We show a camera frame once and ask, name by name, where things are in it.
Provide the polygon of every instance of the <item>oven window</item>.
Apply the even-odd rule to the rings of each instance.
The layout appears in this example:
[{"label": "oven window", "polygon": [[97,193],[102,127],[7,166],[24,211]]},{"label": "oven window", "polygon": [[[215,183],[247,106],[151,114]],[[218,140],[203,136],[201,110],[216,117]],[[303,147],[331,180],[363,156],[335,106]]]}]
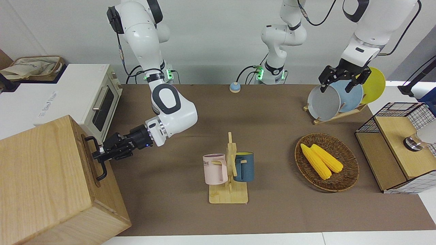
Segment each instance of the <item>oven window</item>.
[{"label": "oven window", "polygon": [[100,108],[100,110],[95,112],[94,118],[92,119],[92,123],[97,127],[97,129],[100,132],[103,129],[103,126],[106,122],[106,118],[109,114],[110,106],[112,105],[113,102],[113,98],[114,98],[113,93],[110,87],[108,86],[108,92],[103,100],[102,107]]}]

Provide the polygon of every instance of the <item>corn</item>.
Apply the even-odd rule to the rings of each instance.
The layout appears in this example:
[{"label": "corn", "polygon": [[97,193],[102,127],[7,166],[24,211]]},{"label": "corn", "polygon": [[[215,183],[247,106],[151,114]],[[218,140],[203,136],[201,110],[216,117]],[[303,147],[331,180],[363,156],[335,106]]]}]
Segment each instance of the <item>corn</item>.
[{"label": "corn", "polygon": [[300,144],[300,146],[301,150],[303,150],[304,156],[307,158],[321,179],[326,180],[330,178],[331,172],[324,162],[305,144]]},{"label": "corn", "polygon": [[312,151],[316,153],[316,155],[330,168],[333,172],[339,173],[342,171],[344,166],[340,161],[330,155],[323,148],[319,147],[316,144],[313,144],[311,147]]}]

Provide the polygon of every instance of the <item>white wall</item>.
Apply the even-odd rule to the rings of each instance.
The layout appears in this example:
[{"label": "white wall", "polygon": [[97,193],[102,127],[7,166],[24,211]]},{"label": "white wall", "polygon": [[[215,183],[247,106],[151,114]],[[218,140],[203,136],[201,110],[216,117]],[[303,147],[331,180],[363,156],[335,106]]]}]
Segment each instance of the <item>white wall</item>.
[{"label": "white wall", "polygon": [[[116,35],[106,19],[107,7],[118,2],[0,0],[0,48],[13,59],[57,54],[70,63],[110,63],[124,79]],[[159,0],[159,3],[163,21],[172,33],[170,40],[161,45],[162,53],[180,71],[183,83],[232,82],[242,68],[258,64],[267,53],[260,39],[263,26],[282,24],[281,0]],[[331,3],[332,0],[307,1],[311,20],[319,22]],[[329,19],[319,27],[303,20],[308,32],[306,43],[286,49],[288,83],[318,83],[319,73],[326,65],[337,65],[356,25],[342,14],[341,3],[337,2]],[[420,16],[397,51],[371,63],[387,77],[436,24],[436,1],[422,3]],[[403,28],[393,36],[394,42]],[[124,51],[127,68],[133,68],[137,61],[125,43]]]},{"label": "white wall", "polygon": [[[407,58],[395,69],[388,79],[392,81],[405,81],[422,64],[424,64],[434,55],[436,55],[436,26],[418,44],[418,46],[416,46],[413,52],[410,53]],[[423,66],[420,71],[425,69],[428,64]],[[436,82],[436,69],[433,69],[431,72],[429,72],[422,79],[422,81]]]}]

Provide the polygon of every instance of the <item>blue plate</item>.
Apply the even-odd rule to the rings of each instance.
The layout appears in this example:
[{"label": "blue plate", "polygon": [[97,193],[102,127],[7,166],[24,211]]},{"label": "blue plate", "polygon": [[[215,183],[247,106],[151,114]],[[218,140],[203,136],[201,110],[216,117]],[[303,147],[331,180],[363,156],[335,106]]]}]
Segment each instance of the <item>blue plate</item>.
[{"label": "blue plate", "polygon": [[354,86],[354,88],[347,93],[345,91],[345,87],[347,87],[350,80],[339,80],[330,84],[341,98],[341,103],[345,103],[345,105],[339,110],[339,112],[349,112],[354,110],[359,106],[360,102],[363,98],[363,87],[362,84],[358,84]]}]

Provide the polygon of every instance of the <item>oven handle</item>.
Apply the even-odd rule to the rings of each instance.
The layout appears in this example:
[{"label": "oven handle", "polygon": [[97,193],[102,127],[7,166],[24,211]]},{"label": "oven handle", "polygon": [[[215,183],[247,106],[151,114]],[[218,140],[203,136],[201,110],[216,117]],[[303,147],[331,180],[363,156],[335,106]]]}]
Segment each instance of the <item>oven handle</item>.
[{"label": "oven handle", "polygon": [[97,100],[95,101],[94,106],[92,107],[93,111],[99,111],[101,109],[101,107],[103,105],[103,101],[105,100],[105,97],[108,93],[108,90],[109,90],[108,86],[100,89],[99,96],[98,96]]}]

